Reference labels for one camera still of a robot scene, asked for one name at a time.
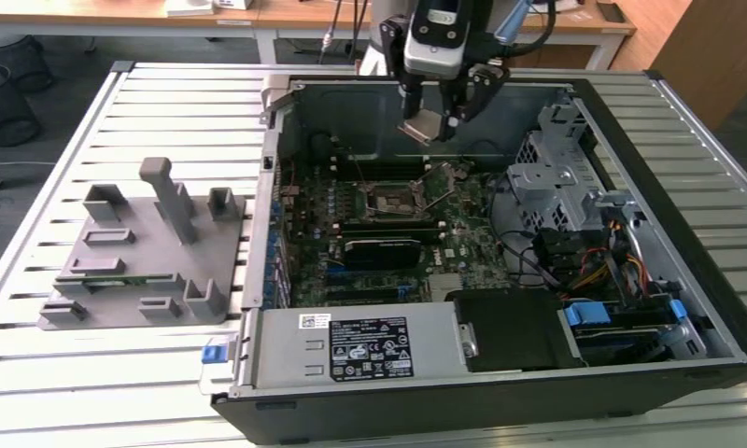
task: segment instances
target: metal bracket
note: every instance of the metal bracket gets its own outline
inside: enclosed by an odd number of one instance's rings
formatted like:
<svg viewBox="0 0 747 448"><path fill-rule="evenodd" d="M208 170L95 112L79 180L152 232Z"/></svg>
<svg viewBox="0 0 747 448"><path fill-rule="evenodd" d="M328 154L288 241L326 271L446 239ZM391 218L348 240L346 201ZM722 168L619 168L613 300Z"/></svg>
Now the metal bracket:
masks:
<svg viewBox="0 0 747 448"><path fill-rule="evenodd" d="M111 66L111 72L127 73L131 72L135 67L136 67L135 61L115 61L113 65Z"/></svg>
<svg viewBox="0 0 747 448"><path fill-rule="evenodd" d="M290 75L268 75L263 79L263 89L260 90L260 100L263 102L263 113L260 123L271 123L271 115L290 105L294 101L292 91L302 90L304 86L290 85Z"/></svg>

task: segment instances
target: warning label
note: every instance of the warning label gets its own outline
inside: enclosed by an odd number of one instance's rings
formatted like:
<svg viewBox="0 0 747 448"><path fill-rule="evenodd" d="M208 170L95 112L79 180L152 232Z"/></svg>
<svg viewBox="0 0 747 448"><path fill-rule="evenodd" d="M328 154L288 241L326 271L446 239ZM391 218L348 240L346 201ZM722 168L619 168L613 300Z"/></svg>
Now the warning label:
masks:
<svg viewBox="0 0 747 448"><path fill-rule="evenodd" d="M330 322L332 380L383 380L414 376L406 317Z"/></svg>

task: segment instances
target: metal extrusion rail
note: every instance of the metal extrusion rail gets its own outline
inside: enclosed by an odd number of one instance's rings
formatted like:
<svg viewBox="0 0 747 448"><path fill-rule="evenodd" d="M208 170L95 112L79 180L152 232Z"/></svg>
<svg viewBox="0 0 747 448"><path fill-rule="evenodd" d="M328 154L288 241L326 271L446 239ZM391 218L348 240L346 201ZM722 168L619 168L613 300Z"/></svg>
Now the metal extrusion rail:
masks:
<svg viewBox="0 0 747 448"><path fill-rule="evenodd" d="M111 73L0 262L0 446L252 446L196 385L201 346L237 329L239 293L235 318L216 326L43 332L35 325L83 225L89 184L116 183L127 195L151 195L137 180L140 161L165 156L175 162L172 177L192 194L229 184L254 201L262 78L287 72L347 73L303 65L173 63L139 63ZM613 72L514 75L590 79L747 304L747 175L665 83ZM618 173L610 162L606 168ZM251 219L237 249L239 287ZM747 383L635 417L328 445L639 448L682 442L747 447Z"/></svg>

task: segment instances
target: black plastic part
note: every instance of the black plastic part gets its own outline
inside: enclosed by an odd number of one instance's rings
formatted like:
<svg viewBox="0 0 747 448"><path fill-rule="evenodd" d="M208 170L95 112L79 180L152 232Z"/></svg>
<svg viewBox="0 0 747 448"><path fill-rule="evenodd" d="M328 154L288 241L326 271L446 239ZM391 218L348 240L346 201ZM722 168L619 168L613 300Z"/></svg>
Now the black plastic part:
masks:
<svg viewBox="0 0 747 448"><path fill-rule="evenodd" d="M659 70L647 69L643 70L643 72L647 76L647 79L650 79L651 81L663 81L663 75Z"/></svg>
<svg viewBox="0 0 747 448"><path fill-rule="evenodd" d="M388 289L362 289L355 291L328 291L327 301L347 301L364 304L399 303L399 290Z"/></svg>
<svg viewBox="0 0 747 448"><path fill-rule="evenodd" d="M570 353L559 319L559 300L546 289L471 289L446 296L468 324L478 356L470 371L547 371L582 367Z"/></svg>
<svg viewBox="0 0 747 448"><path fill-rule="evenodd" d="M412 240L352 241L346 244L348 271L396 271L419 264L420 242Z"/></svg>
<svg viewBox="0 0 747 448"><path fill-rule="evenodd" d="M136 61L115 61L111 65L111 72L124 73L129 72L136 67Z"/></svg>
<svg viewBox="0 0 747 448"><path fill-rule="evenodd" d="M585 151L585 155L587 156L589 164L593 166L595 170L595 175L598 175L598 179L603 184L605 189L607 190L617 190L614 182L611 181L611 176L609 175L607 168L603 166L601 162L601 158L598 154L595 154L595 147L598 146L598 139L593 134L590 128L582 134L582 137L578 140L578 146Z"/></svg>

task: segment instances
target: small white sticker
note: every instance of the small white sticker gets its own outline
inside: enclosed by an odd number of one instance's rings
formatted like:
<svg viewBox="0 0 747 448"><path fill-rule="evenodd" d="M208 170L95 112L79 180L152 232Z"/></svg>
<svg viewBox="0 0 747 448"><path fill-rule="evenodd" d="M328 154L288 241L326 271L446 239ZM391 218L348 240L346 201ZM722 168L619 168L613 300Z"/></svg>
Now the small white sticker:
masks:
<svg viewBox="0 0 747 448"><path fill-rule="evenodd" d="M217 25L251 26L251 21L215 21Z"/></svg>
<svg viewBox="0 0 747 448"><path fill-rule="evenodd" d="M332 315L299 315L299 329L328 329Z"/></svg>

